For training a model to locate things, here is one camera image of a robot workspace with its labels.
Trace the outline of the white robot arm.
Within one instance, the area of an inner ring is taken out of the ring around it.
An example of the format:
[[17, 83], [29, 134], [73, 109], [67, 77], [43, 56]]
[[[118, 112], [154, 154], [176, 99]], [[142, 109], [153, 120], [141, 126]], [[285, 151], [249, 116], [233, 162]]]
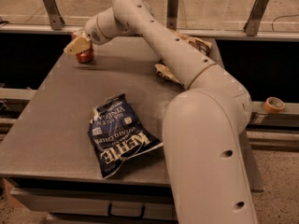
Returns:
[[179, 224], [258, 224], [239, 136], [249, 123], [246, 88], [156, 21], [143, 0], [113, 0], [87, 21], [65, 52], [139, 34], [184, 91], [163, 121], [164, 156]]

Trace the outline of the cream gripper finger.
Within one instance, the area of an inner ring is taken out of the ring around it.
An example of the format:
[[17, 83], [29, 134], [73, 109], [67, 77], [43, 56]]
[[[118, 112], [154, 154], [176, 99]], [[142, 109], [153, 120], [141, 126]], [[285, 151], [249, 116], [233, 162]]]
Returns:
[[76, 55], [90, 47], [91, 40], [84, 35], [78, 35], [64, 48], [64, 52], [69, 55]]

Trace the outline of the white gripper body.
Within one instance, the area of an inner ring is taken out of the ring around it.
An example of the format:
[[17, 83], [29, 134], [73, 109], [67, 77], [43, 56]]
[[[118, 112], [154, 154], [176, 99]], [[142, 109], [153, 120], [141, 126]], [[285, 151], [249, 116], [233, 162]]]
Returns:
[[116, 19], [112, 8], [91, 17], [84, 26], [84, 32], [95, 45], [106, 44], [118, 36], [134, 34], [128, 25]]

